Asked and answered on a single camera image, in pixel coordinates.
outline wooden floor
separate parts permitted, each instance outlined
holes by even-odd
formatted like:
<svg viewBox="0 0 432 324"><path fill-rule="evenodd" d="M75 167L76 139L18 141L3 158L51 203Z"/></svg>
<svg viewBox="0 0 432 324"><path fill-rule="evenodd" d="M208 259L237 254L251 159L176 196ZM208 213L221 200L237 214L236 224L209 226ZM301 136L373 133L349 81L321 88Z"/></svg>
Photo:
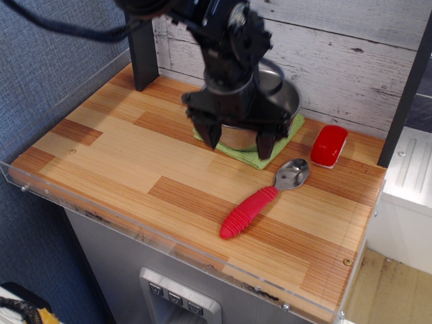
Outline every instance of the wooden floor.
<svg viewBox="0 0 432 324"><path fill-rule="evenodd" d="M432 275L368 249L346 318L355 324L432 323Z"/></svg>

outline metal pot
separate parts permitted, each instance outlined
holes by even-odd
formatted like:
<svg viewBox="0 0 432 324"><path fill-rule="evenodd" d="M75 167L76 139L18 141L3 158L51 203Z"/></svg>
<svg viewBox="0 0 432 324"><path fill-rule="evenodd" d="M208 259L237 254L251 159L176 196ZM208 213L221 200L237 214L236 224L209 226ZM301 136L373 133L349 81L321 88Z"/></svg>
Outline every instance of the metal pot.
<svg viewBox="0 0 432 324"><path fill-rule="evenodd" d="M271 90L280 83L278 73L269 70L260 70L261 86L264 90ZM285 79L280 91L271 95L269 100L286 110L291 115L291 120L300 110L302 97L297 86ZM257 151L257 131L222 125L222 133L219 141L227 147L245 152Z"/></svg>

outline green towel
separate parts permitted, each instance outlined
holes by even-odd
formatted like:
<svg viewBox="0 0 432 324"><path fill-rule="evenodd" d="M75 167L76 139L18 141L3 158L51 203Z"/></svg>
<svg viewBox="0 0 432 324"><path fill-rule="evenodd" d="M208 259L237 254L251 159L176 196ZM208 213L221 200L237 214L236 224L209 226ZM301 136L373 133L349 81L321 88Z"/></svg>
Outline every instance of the green towel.
<svg viewBox="0 0 432 324"><path fill-rule="evenodd" d="M236 151L233 150L232 148L226 147L220 142L217 143L216 149L241 162L249 164L258 170L262 170L271 162L271 160L273 160L284 149L284 147L289 143L289 141L291 141L291 138L297 133L297 131L300 129L300 127L302 127L303 124L304 124L304 117L300 114L297 114L294 117L294 120L292 121L291 130L288 137L282 138L279 142L275 144L271 156L266 160L260 160L257 152ZM202 141L202 138L199 136L198 132L195 129L194 129L194 134L197 140Z"/></svg>

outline button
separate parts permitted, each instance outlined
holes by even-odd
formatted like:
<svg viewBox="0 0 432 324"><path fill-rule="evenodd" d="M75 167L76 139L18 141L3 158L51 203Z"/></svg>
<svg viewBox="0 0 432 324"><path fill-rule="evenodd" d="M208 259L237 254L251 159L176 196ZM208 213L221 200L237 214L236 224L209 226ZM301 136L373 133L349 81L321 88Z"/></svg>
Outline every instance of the button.
<svg viewBox="0 0 432 324"><path fill-rule="evenodd" d="M156 286L154 283L149 282L148 285L150 286L150 290L152 293L163 296L163 290L161 287Z"/></svg>
<svg viewBox="0 0 432 324"><path fill-rule="evenodd" d="M199 307L198 305L195 305L191 302L188 302L188 308L189 308L189 311L191 311L194 314L197 314L200 316L203 315L203 309L201 307Z"/></svg>
<svg viewBox="0 0 432 324"><path fill-rule="evenodd" d="M173 294L172 292L168 292L168 298L171 302L177 305L183 305L182 297Z"/></svg>

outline black cord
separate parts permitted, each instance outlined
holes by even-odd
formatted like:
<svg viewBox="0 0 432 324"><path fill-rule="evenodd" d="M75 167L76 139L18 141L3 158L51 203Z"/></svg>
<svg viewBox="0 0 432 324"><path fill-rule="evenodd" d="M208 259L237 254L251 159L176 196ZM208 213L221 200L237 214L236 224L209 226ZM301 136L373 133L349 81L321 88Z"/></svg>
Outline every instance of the black cord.
<svg viewBox="0 0 432 324"><path fill-rule="evenodd" d="M0 297L0 307L20 314L27 324L43 324L37 308L29 302Z"/></svg>
<svg viewBox="0 0 432 324"><path fill-rule="evenodd" d="M144 21L142 20L131 20L125 26L120 26L112 30L97 31L89 28L67 24L65 22L59 22L56 20L49 20L44 17L40 17L30 10L19 5L14 0L1 0L6 6L14 10L17 14L26 18L28 21L36 24L37 26L50 30L51 32L58 32L61 34L78 36L82 38L91 39L93 41L115 43L125 39L131 32L140 28Z"/></svg>

